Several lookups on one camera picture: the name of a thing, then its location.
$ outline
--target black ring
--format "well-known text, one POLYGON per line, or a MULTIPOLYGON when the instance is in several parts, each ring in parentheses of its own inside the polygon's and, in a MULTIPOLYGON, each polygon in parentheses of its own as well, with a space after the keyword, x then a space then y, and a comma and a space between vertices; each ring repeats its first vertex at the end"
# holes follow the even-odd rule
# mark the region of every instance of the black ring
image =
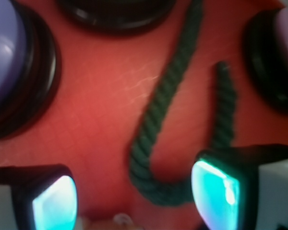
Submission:
POLYGON ((263 98, 275 109, 288 112, 288 68, 274 31, 279 10, 262 11, 246 27, 244 57, 250 78, 263 98))
POLYGON ((164 19, 176 0, 57 0, 64 11, 90 27, 133 31, 164 19))
POLYGON ((12 3, 24 23, 27 51, 19 81, 0 105, 0 138, 24 131, 41 117, 61 74, 60 52, 47 24, 30 8, 12 3))

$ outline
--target white plastic casing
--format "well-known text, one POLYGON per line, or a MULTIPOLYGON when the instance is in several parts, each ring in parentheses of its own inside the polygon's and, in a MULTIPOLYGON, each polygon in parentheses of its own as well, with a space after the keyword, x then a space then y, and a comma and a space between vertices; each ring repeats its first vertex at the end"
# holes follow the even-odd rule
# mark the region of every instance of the white plastic casing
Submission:
POLYGON ((0 185, 0 230, 17 230, 11 188, 0 185))
POLYGON ((259 167, 256 230, 288 228, 288 159, 259 167))

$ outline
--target red surface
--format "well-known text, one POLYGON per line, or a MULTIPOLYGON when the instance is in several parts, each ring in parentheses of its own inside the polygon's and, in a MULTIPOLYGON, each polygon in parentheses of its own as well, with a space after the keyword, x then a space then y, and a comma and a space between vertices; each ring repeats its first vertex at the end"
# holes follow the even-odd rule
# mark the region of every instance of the red surface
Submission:
MULTIPOLYGON (((141 114, 180 32, 189 0, 178 0, 159 27, 134 36, 85 30, 54 1, 21 0, 49 24, 62 52, 58 94, 43 117, 23 134, 0 141, 0 166, 64 163, 72 170, 79 211, 92 219, 129 214, 146 229, 194 229, 194 204, 152 205, 128 178, 129 147, 141 114)), ((246 22, 270 0, 205 0, 198 50, 155 147, 156 176, 175 181, 190 173, 210 138, 214 108, 213 66, 228 61, 239 94, 235 146, 288 144, 288 115, 276 113, 252 87, 241 54, 246 22)))

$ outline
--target light-up panel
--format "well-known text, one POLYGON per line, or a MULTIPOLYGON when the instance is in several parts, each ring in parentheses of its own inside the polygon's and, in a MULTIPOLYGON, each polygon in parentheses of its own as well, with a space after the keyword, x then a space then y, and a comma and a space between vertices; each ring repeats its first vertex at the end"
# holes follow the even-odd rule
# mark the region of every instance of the light-up panel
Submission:
POLYGON ((238 228, 238 180, 199 160, 192 168, 192 192, 197 210, 210 229, 238 228))
POLYGON ((33 200, 36 230, 72 230, 77 218, 77 203, 73 179, 60 177, 33 200))

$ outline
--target green rope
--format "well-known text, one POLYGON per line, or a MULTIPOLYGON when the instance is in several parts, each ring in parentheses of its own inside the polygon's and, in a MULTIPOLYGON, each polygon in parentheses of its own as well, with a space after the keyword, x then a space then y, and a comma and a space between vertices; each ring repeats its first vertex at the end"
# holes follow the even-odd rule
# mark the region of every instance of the green rope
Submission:
POLYGON ((234 138, 233 120, 236 108, 237 94, 230 79, 228 66, 225 62, 216 65, 217 89, 216 89, 216 119, 214 131, 210 142, 210 148, 230 147, 234 138))
MULTIPOLYGON (((178 183, 163 183, 154 178, 150 170, 150 155, 153 146, 156 143, 157 135, 159 134, 163 120, 167 114, 170 103, 177 91, 180 82, 183 79, 183 74, 188 68, 189 62, 195 51, 196 41, 198 38, 200 24, 202 20, 202 0, 192 0, 185 25, 183 27, 180 39, 177 45, 177 50, 169 63, 164 76, 157 86, 154 98, 149 104, 149 107, 144 114, 144 120, 140 127, 138 136, 133 142, 130 159, 130 179, 138 191, 152 203, 160 206, 178 206, 185 202, 192 202, 191 178, 188 177, 178 183)), ((220 79, 226 78, 226 73, 220 76, 220 79)), ((218 81, 221 93, 222 90, 228 90, 232 85, 229 76, 225 79, 226 84, 218 81)), ((224 103, 228 103, 225 97, 219 97, 224 103)), ((226 132, 232 127, 230 123, 232 116, 226 115, 226 109, 219 108, 220 117, 217 115, 216 129, 211 146, 225 145, 231 141, 231 134, 225 140, 220 138, 223 128, 223 118, 228 124, 224 129, 226 132)))

